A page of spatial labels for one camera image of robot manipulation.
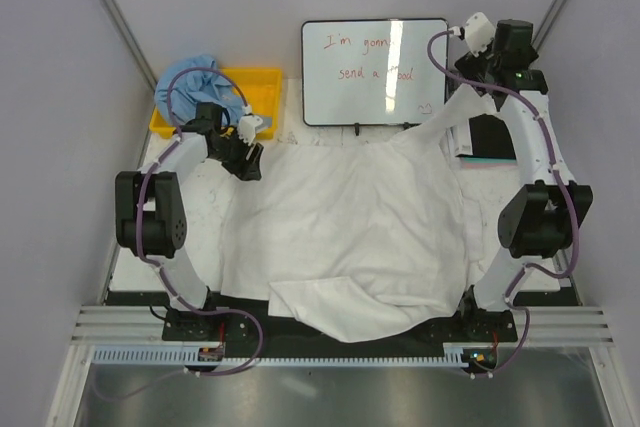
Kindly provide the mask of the white long sleeve shirt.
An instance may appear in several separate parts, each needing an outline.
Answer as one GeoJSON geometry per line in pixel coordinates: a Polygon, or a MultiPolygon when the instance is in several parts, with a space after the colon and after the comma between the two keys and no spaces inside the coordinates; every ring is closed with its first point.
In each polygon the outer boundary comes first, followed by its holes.
{"type": "Polygon", "coordinates": [[[465,85],[384,142],[266,149],[261,179],[236,188],[224,223],[222,294],[344,343],[453,315],[485,255],[483,219],[440,143],[489,111],[465,85]]]}

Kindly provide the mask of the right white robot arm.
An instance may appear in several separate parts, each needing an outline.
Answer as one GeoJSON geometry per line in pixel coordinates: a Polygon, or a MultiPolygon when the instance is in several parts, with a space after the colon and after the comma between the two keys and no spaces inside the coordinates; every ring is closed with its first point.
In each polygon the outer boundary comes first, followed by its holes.
{"type": "Polygon", "coordinates": [[[511,308],[532,272],[556,280],[572,275],[579,228],[593,191],[575,180],[562,157],[549,114],[548,85],[532,66],[538,58],[532,23],[508,19],[493,24],[477,12],[455,34],[468,47],[455,63],[457,72],[506,125],[522,183],[498,217],[501,248],[470,289],[476,306],[457,318],[460,333],[477,341],[494,328],[490,311],[511,308]]]}

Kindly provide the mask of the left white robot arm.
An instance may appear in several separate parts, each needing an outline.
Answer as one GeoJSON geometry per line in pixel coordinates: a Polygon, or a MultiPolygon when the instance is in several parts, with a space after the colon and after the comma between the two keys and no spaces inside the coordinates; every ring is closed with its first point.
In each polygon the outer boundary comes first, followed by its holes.
{"type": "Polygon", "coordinates": [[[170,306],[187,311],[185,329],[208,340],[219,329],[219,316],[206,302],[209,288],[196,273],[186,251],[188,233],[181,183],[196,167],[217,161],[241,181],[258,181],[264,150],[258,134],[271,119],[243,108],[232,122],[215,103],[201,103],[195,118],[177,127],[171,143],[154,160],[115,178],[115,230],[120,247],[149,265],[165,288],[170,306]]]}

